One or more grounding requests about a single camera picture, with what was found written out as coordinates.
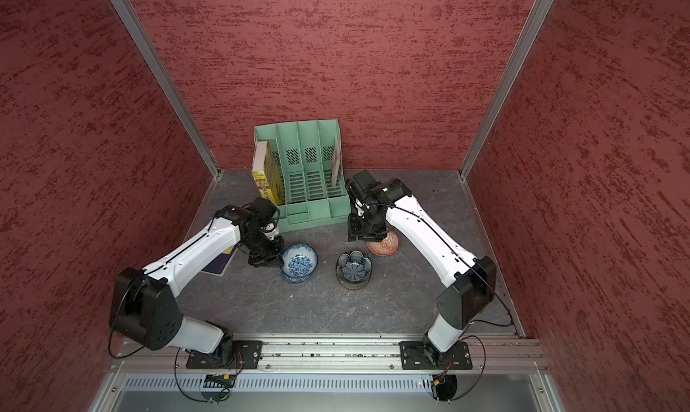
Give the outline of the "orange diamond pattern bowl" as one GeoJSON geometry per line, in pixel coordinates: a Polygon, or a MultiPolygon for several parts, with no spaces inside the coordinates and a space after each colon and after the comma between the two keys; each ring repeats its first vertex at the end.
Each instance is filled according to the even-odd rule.
{"type": "Polygon", "coordinates": [[[371,253],[379,257],[390,257],[399,249],[399,237],[391,231],[386,234],[382,241],[372,241],[367,243],[367,247],[371,253]]]}

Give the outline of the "blue floral bowl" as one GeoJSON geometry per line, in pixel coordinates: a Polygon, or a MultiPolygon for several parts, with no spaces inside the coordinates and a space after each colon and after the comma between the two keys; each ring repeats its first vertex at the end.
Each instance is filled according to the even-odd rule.
{"type": "Polygon", "coordinates": [[[293,286],[299,286],[300,284],[306,284],[312,278],[312,275],[307,275],[305,277],[291,277],[286,275],[284,272],[280,272],[282,280],[286,284],[292,284],[293,286]]]}
{"type": "Polygon", "coordinates": [[[311,277],[319,262],[317,252],[305,244],[290,246],[283,252],[282,259],[282,274],[298,280],[311,277]]]}

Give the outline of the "dark flower pattern bowl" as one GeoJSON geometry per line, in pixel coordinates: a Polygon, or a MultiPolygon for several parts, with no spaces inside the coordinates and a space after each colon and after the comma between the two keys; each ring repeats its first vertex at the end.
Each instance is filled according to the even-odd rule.
{"type": "Polygon", "coordinates": [[[336,278],[356,283],[370,280],[373,271],[371,260],[361,251],[343,253],[335,265],[336,278]]]}

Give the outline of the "green triangle pattern bowl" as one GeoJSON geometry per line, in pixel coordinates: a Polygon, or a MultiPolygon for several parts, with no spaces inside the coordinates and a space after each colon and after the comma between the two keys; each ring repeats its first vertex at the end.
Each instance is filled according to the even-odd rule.
{"type": "Polygon", "coordinates": [[[340,286],[345,286],[345,284],[352,284],[353,286],[367,286],[367,285],[369,284],[369,280],[368,280],[368,279],[365,280],[365,281],[356,282],[356,283],[352,283],[352,282],[346,281],[346,280],[344,280],[344,279],[338,279],[338,282],[339,282],[339,285],[340,285],[340,286]]]}

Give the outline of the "pink striped bowl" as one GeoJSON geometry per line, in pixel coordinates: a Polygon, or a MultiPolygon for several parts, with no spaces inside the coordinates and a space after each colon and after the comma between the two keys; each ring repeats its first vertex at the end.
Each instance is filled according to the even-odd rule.
{"type": "Polygon", "coordinates": [[[358,291],[363,289],[366,286],[353,286],[352,284],[345,284],[345,286],[342,286],[343,288],[349,290],[349,291],[358,291]]]}

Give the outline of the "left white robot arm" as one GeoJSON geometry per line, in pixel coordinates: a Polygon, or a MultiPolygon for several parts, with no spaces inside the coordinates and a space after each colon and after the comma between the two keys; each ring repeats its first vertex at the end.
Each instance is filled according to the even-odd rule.
{"type": "Polygon", "coordinates": [[[227,205],[208,225],[168,255],[142,269],[126,268],[115,279],[109,325],[151,351],[187,350],[204,367],[235,363],[229,329],[183,315],[177,298],[190,281],[225,250],[242,247],[255,268],[281,267],[284,240],[280,210],[265,198],[243,207],[227,205]]]}

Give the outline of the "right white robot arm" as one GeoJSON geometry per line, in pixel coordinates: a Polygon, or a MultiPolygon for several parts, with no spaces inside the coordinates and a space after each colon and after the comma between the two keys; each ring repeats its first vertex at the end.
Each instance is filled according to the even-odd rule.
{"type": "Polygon", "coordinates": [[[446,290],[437,317],[422,339],[427,362],[438,367],[450,356],[473,319],[495,298],[496,266],[454,241],[399,179],[376,180],[361,171],[346,181],[351,213],[348,240],[381,242],[393,227],[427,259],[446,290]]]}

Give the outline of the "thin pink booklet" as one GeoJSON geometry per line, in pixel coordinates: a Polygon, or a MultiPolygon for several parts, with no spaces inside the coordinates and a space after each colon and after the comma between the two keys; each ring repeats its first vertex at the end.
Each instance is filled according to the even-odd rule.
{"type": "Polygon", "coordinates": [[[331,185],[335,187],[338,183],[340,173],[341,173],[341,139],[336,135],[334,137],[333,143],[333,154],[332,154],[332,173],[331,173],[331,185]]]}

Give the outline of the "yellow white book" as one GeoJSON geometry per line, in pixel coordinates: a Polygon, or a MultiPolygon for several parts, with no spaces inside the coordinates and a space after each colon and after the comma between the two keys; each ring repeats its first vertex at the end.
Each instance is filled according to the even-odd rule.
{"type": "Polygon", "coordinates": [[[285,204],[280,167],[267,141],[255,144],[252,176],[262,198],[269,199],[278,207],[285,204]]]}

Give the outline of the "green plastic file organizer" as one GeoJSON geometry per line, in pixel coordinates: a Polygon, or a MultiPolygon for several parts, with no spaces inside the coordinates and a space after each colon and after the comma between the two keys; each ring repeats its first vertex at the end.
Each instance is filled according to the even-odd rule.
{"type": "Polygon", "coordinates": [[[279,228],[296,232],[344,223],[350,198],[341,173],[331,185],[334,137],[341,139],[336,119],[286,122],[257,126],[255,142],[267,141],[280,167],[285,204],[280,207],[279,228]]]}

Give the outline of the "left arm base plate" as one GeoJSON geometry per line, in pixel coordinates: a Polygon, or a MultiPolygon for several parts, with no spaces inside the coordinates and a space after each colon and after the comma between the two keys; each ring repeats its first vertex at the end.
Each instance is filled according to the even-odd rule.
{"type": "Polygon", "coordinates": [[[190,370],[255,370],[262,354],[259,340],[230,340],[213,353],[190,351],[186,368],[190,370]]]}

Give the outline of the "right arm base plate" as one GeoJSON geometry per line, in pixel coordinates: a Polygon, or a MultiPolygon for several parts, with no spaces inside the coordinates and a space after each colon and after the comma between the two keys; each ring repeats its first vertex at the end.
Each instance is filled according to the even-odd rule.
{"type": "Polygon", "coordinates": [[[446,352],[438,352],[431,342],[403,341],[399,344],[404,370],[472,370],[467,343],[458,341],[446,352]]]}

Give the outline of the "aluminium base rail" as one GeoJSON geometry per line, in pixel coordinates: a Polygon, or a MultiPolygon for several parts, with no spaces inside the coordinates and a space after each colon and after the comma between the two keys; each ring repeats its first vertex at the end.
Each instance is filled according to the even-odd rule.
{"type": "MultiPolygon", "coordinates": [[[[250,374],[397,374],[399,344],[420,335],[237,334],[236,340],[262,342],[250,374]]],[[[541,342],[509,335],[476,335],[465,340],[476,374],[551,374],[541,342]]]]}

